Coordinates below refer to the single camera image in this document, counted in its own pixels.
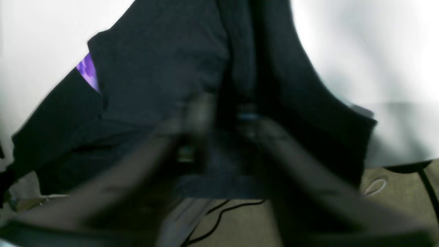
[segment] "purple fabric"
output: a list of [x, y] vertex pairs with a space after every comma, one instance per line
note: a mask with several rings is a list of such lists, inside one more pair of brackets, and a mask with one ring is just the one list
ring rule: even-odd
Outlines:
[[91, 60], [90, 53], [76, 66], [76, 69], [88, 82], [88, 84], [99, 92], [97, 86], [96, 69], [94, 68], [93, 61]]

